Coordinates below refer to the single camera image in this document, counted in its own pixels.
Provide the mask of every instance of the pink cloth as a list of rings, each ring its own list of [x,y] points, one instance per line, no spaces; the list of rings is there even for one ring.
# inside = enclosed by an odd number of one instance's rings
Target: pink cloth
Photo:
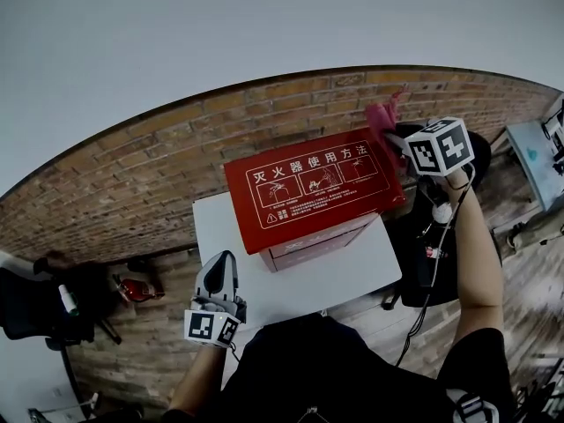
[[[388,103],[368,105],[364,110],[372,136],[388,154],[391,164],[396,170],[405,169],[406,162],[397,154],[397,148],[386,139],[384,133],[387,131],[396,131],[397,98],[403,91],[402,89],[393,94]]]

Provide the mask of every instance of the floor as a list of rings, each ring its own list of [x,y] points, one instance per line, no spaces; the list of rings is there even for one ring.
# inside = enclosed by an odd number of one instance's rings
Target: floor
[[[495,159],[479,193],[488,224],[498,226],[511,219],[530,198],[531,189],[518,165],[508,157]],[[564,276],[560,271],[564,239],[516,255],[504,248],[503,255],[506,350],[516,389],[533,378],[542,381],[553,361],[540,360],[535,354],[556,353],[564,339]],[[189,304],[200,262],[197,250],[192,250],[160,257],[154,265],[167,295],[160,301],[118,309],[111,321],[123,343],[114,345],[97,331],[92,344],[73,346],[69,355],[82,390],[98,390],[104,397],[140,403],[146,418],[156,420],[197,351],[196,345],[182,339],[182,327],[183,310]],[[120,271],[125,267],[113,267],[111,272]],[[329,315],[356,329],[372,350],[395,362],[417,310],[399,302],[394,310],[385,312],[380,305],[383,295],[359,297],[329,309]],[[458,315],[457,302],[430,308],[402,367],[436,376],[449,350]],[[236,335],[238,353],[253,335],[254,331]],[[224,382],[235,369],[236,362],[228,354]]]

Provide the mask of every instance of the black shirt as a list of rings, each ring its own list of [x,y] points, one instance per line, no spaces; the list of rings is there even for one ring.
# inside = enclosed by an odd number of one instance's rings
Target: black shirt
[[[460,340],[434,380],[391,366],[356,330],[311,315],[260,330],[217,400],[196,419],[169,411],[162,423],[452,421],[445,389],[476,393],[498,408],[500,421],[510,421],[501,332],[482,329]]]

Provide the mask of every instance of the cable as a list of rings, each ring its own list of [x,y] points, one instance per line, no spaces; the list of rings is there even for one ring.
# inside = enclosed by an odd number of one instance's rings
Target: cable
[[[233,357],[235,357],[235,360],[237,360],[237,363],[240,362],[239,358],[237,357],[237,354],[235,354],[235,351],[237,349],[237,345],[233,342],[231,342],[229,344],[229,347],[231,348],[231,354],[233,355]]]
[[[464,198],[466,197],[466,194],[468,193],[470,187],[472,186],[472,182],[474,181],[474,178],[476,177],[476,169],[474,168],[474,165],[472,165],[472,163],[468,163],[468,164],[470,165],[470,167],[472,169],[471,177],[470,177],[470,180],[468,181],[468,183],[466,183],[464,185],[465,186],[464,191],[460,195],[460,197],[458,198],[458,201],[456,202],[456,206],[453,209],[452,214],[450,215],[450,218],[449,218],[449,220],[447,221],[447,224],[444,227],[444,230],[442,231],[441,240],[439,241],[439,247],[437,249],[437,251],[439,253],[441,252],[442,243],[444,242],[445,236],[447,235],[447,232],[450,229],[450,225],[452,224],[452,221],[455,219],[456,214],[458,213],[458,209],[460,208],[460,205],[464,201]],[[462,188],[456,189],[456,188],[453,188],[452,186],[450,186],[450,187],[454,191],[462,189]],[[423,326],[423,321],[425,320],[425,315],[427,313],[427,305],[429,303],[429,299],[431,298],[431,293],[433,292],[434,282],[437,279],[437,270],[439,269],[439,259],[440,259],[440,257],[441,257],[440,254],[437,254],[437,257],[434,260],[433,278],[431,279],[430,290],[427,293],[427,297],[425,298],[425,302],[423,303],[423,308],[419,312],[419,316],[415,320],[415,323],[413,324],[412,328],[409,329],[409,332],[407,332],[407,337],[405,338],[405,343],[404,343],[404,349],[402,350],[402,353],[400,354],[399,359],[397,360],[396,367],[399,367],[399,364],[402,362],[405,354],[409,350],[409,347],[410,347],[410,344],[411,344],[411,338],[414,337],[415,335],[417,335],[417,333],[421,330],[421,327]]]

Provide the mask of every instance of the sleeve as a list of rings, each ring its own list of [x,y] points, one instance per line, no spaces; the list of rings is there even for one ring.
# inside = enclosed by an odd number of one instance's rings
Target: sleeve
[[[193,423],[197,420],[188,415],[186,412],[179,411],[178,409],[171,409],[166,411],[160,418],[160,423]]]
[[[476,393],[493,404],[500,421],[510,421],[515,412],[503,334],[497,329],[476,330],[459,340],[450,349],[437,380],[445,389]]]

